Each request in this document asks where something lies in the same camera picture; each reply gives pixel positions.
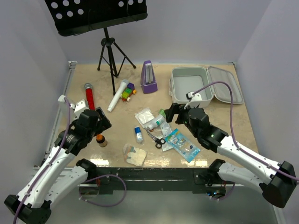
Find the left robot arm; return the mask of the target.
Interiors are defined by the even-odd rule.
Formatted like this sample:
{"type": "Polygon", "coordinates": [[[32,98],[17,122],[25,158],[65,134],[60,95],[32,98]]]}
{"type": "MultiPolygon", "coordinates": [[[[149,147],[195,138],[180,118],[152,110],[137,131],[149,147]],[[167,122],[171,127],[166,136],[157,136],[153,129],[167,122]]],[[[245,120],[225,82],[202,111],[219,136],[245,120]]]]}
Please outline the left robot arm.
{"type": "Polygon", "coordinates": [[[79,184],[96,180],[96,165],[87,159],[77,162],[60,178],[66,166],[86,148],[93,137],[111,127],[101,108],[85,109],[61,132],[48,158],[31,181],[16,195],[8,195],[4,204],[14,215],[13,223],[44,224],[52,208],[79,184]]]}

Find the white green tube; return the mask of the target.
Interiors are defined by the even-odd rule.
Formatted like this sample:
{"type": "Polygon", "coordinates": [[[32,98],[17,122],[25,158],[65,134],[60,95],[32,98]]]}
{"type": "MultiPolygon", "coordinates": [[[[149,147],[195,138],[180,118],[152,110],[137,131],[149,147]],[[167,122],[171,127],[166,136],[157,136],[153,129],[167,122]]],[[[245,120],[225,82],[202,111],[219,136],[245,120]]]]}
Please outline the white green tube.
{"type": "Polygon", "coordinates": [[[164,122],[165,122],[165,117],[163,115],[159,114],[157,117],[155,117],[153,120],[151,120],[149,122],[149,124],[147,125],[147,128],[149,130],[152,130],[154,128],[157,128],[164,122]]]}

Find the brown bottle orange cap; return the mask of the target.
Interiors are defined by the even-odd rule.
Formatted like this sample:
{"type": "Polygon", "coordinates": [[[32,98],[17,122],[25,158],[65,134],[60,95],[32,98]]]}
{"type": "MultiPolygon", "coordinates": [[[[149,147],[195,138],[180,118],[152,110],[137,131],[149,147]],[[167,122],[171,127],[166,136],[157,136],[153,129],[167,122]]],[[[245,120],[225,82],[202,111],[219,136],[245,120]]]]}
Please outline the brown bottle orange cap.
{"type": "Polygon", "coordinates": [[[101,134],[99,134],[99,135],[96,136],[96,142],[98,143],[98,145],[100,147],[106,147],[107,146],[107,140],[101,134]]]}

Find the white gauze packet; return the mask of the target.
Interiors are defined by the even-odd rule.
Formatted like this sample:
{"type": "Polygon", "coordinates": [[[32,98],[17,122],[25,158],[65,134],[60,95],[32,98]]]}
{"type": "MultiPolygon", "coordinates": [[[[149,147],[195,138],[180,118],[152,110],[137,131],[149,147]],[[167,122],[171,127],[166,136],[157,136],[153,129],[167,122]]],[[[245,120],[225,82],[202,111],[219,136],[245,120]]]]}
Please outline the white gauze packet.
{"type": "Polygon", "coordinates": [[[150,108],[145,108],[140,112],[135,113],[135,118],[143,128],[147,127],[147,124],[152,121],[155,117],[151,112],[150,108]]]}

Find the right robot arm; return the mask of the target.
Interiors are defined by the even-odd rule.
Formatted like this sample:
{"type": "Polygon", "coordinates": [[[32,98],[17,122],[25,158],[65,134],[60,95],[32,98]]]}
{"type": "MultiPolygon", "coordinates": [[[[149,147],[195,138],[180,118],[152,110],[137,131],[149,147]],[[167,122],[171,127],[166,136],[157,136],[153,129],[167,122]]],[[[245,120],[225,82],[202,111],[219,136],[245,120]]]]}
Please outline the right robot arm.
{"type": "Polygon", "coordinates": [[[214,161],[208,171],[211,182],[235,182],[257,190],[266,201],[278,208],[286,206],[299,181],[292,164],[273,161],[238,143],[233,136],[212,125],[202,108],[173,103],[165,110],[165,115],[167,122],[172,122],[174,115],[178,115],[175,123],[185,125],[203,148],[242,166],[237,168],[226,162],[214,161]]]}

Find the small green packet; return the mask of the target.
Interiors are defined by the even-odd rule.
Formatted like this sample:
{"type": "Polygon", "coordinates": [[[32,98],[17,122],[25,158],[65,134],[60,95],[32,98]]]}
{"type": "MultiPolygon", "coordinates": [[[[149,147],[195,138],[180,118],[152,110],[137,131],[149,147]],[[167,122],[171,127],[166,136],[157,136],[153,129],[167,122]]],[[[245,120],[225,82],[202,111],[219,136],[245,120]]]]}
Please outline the small green packet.
{"type": "Polygon", "coordinates": [[[158,113],[161,114],[164,118],[166,117],[164,109],[160,109],[158,113]]]}

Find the small white blue bottle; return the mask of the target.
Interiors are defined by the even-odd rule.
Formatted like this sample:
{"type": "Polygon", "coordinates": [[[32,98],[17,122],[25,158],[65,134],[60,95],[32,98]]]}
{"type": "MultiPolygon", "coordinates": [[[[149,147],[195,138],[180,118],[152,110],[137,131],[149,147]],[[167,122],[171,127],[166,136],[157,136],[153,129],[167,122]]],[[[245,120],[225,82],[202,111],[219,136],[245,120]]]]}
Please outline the small white blue bottle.
{"type": "Polygon", "coordinates": [[[143,143],[143,136],[142,136],[140,127],[136,126],[134,128],[134,131],[135,131],[135,135],[136,135],[136,141],[138,143],[142,144],[143,143]]]}

